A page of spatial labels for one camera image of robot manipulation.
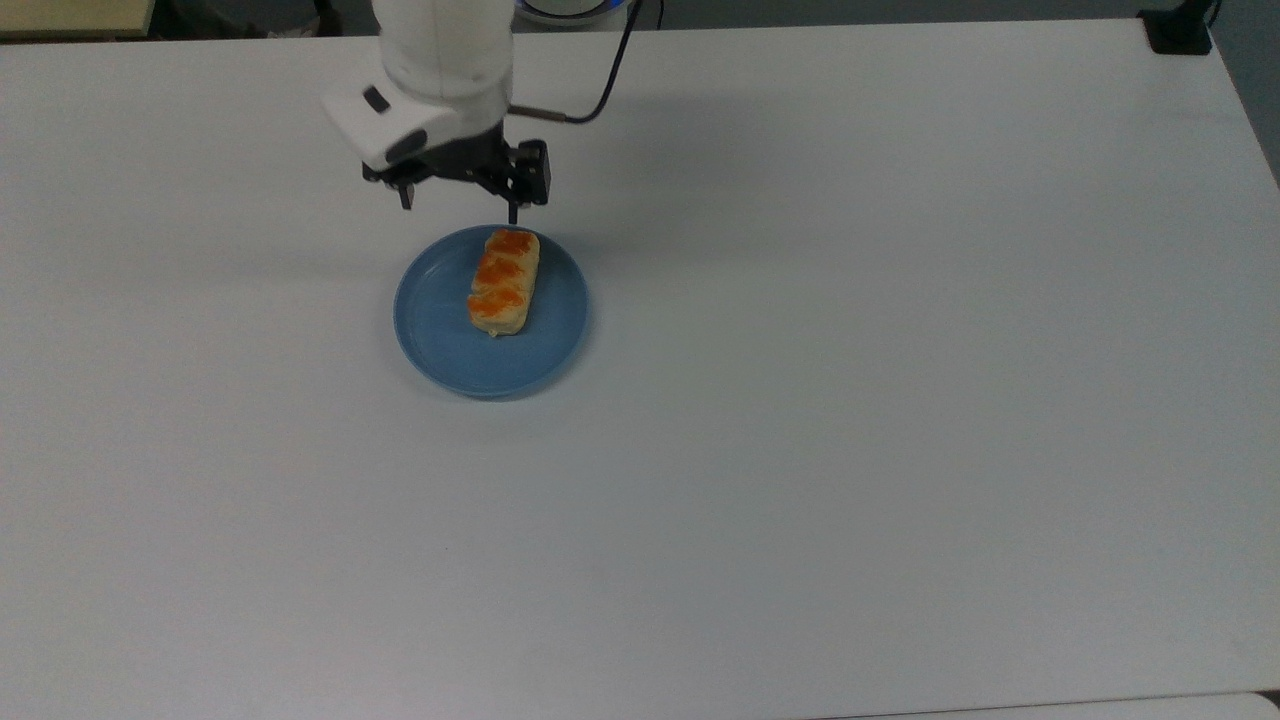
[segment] blue plate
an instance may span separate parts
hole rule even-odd
[[[428,378],[471,397],[536,389],[564,370],[586,334],[582,272],[541,233],[535,233],[541,250],[524,329],[494,338],[471,324],[471,278],[484,242],[502,227],[513,225],[445,236],[413,260],[396,291],[396,337],[404,356]]]

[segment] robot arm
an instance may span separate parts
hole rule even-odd
[[[503,138],[511,102],[512,0],[374,0],[379,47],[323,99],[404,209],[430,177],[480,184],[515,209],[547,202],[547,145]]]

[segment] table surface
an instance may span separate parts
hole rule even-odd
[[[0,37],[143,36],[155,0],[0,3]]]
[[[608,35],[517,38],[594,100]],[[641,33],[552,205],[594,320],[401,355],[372,38],[0,47],[0,715],[799,719],[1280,685],[1280,193],[1130,20]]]

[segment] black bracket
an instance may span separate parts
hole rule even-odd
[[[1160,55],[1208,55],[1213,41],[1208,37],[1204,13],[1213,3],[1185,0],[1172,10],[1139,12],[1151,49]]]
[[[512,147],[502,135],[502,123],[475,137],[456,140],[401,161],[385,170],[364,165],[369,182],[381,182],[399,195],[401,208],[413,208],[413,186],[429,178],[479,184],[516,209],[547,205],[550,193],[550,160],[547,142],[526,140]]]

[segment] bread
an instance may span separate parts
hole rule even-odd
[[[467,297],[472,325],[490,337],[515,334],[525,327],[539,250],[531,232],[499,228],[489,236]]]

